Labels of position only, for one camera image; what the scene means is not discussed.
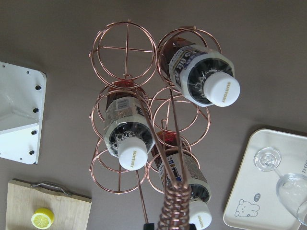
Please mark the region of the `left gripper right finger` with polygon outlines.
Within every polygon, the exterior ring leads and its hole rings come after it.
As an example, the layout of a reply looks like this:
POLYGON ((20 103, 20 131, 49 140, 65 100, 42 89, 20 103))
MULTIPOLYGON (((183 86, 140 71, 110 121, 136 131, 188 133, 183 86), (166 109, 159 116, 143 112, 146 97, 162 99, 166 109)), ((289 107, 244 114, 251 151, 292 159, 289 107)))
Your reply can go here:
POLYGON ((194 224, 190 224, 190 225, 189 225, 189 230, 196 230, 195 225, 194 225, 194 224))

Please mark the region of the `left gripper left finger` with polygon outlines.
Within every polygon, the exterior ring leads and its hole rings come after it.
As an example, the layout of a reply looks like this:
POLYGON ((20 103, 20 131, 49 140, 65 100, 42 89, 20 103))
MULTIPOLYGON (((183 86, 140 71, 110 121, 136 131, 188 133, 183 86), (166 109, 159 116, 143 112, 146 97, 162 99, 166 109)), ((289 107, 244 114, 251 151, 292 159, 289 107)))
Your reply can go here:
POLYGON ((155 230, 154 223, 145 223, 143 225, 143 230, 155 230))

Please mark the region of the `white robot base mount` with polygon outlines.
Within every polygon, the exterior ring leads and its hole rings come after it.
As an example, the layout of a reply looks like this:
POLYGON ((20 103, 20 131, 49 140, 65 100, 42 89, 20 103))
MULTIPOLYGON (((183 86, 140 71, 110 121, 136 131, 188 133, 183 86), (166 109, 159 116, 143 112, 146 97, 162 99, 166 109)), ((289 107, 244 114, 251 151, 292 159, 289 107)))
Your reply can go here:
POLYGON ((43 72, 1 62, 1 158, 38 163, 46 83, 43 72))

